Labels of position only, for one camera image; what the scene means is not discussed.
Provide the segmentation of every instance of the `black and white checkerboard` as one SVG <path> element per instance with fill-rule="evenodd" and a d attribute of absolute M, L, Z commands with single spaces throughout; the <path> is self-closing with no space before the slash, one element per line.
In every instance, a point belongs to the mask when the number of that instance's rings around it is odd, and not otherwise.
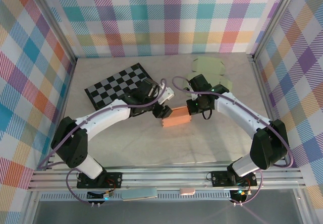
<path fill-rule="evenodd" d="M 141 64 L 137 63 L 86 88 L 85 92 L 98 110 L 129 90 L 138 88 L 145 78 L 151 79 Z"/>

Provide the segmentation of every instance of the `gray floor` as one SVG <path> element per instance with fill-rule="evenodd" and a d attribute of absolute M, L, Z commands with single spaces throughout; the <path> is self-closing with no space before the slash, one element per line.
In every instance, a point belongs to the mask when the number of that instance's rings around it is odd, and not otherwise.
<path fill-rule="evenodd" d="M 225 77 L 233 82 L 232 92 L 235 96 L 266 116 L 246 54 L 209 55 L 223 59 Z M 65 115 L 77 118 L 94 112 L 84 89 L 135 63 L 140 62 L 154 80 L 166 78 L 169 86 L 172 86 L 173 76 L 185 76 L 191 72 L 191 62 L 195 58 L 196 55 L 186 54 L 79 59 Z M 176 89 L 174 92 L 176 96 L 168 105 L 185 105 L 188 97 Z M 155 119 L 152 113 L 145 113 L 119 122 L 96 135 L 89 142 L 89 153 L 103 166 L 168 164 L 236 160 L 247 154 L 250 146 L 249 136 L 233 120 L 220 113 L 213 113 L 209 121 L 196 115 L 191 123 L 170 128 L 163 128 L 160 119 Z"/>

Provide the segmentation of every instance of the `orange box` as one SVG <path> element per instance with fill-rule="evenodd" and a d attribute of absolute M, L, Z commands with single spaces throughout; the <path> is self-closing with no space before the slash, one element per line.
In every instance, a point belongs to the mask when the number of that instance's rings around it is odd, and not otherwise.
<path fill-rule="evenodd" d="M 163 127 L 172 127 L 184 123 L 188 123 L 192 120 L 192 116 L 188 113 L 187 106 L 182 106 L 172 109 L 171 115 L 165 119 L 162 119 Z"/>

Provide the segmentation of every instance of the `aluminum rail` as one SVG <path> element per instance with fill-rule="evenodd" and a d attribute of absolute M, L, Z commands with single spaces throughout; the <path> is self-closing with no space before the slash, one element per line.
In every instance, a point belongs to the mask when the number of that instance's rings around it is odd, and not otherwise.
<path fill-rule="evenodd" d="M 179 190 L 183 187 L 191 187 L 196 190 L 236 190 L 238 187 L 212 187 L 212 183 L 206 179 L 211 171 L 226 171 L 227 163 L 198 163 L 198 164 L 173 164 L 173 165 L 149 165 L 126 166 L 106 168 L 108 172 L 122 172 L 122 185 L 120 190 L 140 187 L 157 187 L 157 190 Z M 64 191 L 66 187 L 66 174 L 69 170 L 36 171 L 29 185 L 29 191 Z M 69 185 L 74 191 L 77 189 L 76 173 L 69 176 Z M 282 169 L 271 167 L 263 171 L 263 189 L 291 189 L 304 188 L 305 182 L 300 169 Z"/>

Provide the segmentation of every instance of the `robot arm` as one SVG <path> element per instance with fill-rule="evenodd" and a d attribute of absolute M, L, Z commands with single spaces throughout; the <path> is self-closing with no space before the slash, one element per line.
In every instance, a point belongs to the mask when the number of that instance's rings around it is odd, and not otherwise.
<path fill-rule="evenodd" d="M 273 127 L 288 143 L 286 128 L 282 121 L 271 121 L 266 117 L 260 116 L 241 103 L 221 84 L 212 87 L 202 74 L 191 79 L 189 83 L 190 91 L 209 91 L 224 96 L 218 97 L 215 95 L 194 94 L 192 99 L 187 101 L 188 110 L 191 115 L 204 113 L 209 110 L 217 110 L 233 119 L 252 139 L 250 153 L 228 166 L 228 177 L 232 180 L 233 184 L 235 184 L 238 179 L 243 178 L 257 169 L 268 169 L 287 154 L 287 149 L 284 147 L 283 143 L 264 124 L 266 123 Z M 238 105 L 242 105 L 248 109 L 256 115 L 258 119 L 252 117 Z"/>
<path fill-rule="evenodd" d="M 97 185 L 100 186 L 106 178 L 106 171 L 88 154 L 88 142 L 96 134 L 111 125 L 147 111 L 152 111 L 156 118 L 168 117 L 172 110 L 163 104 L 174 96 L 174 92 L 171 88 L 166 87 L 165 90 L 164 88 L 164 83 L 158 85 L 153 80 L 145 79 L 137 89 L 121 95 L 119 99 L 92 114 L 75 120 L 70 117 L 62 119 L 54 135 L 51 147 L 54 149 L 74 127 L 86 121 L 56 153 L 68 167 L 77 168 L 87 177 L 95 180 Z M 146 107 L 136 107 L 137 105 L 147 105 L 157 97 L 158 102 L 154 104 Z"/>

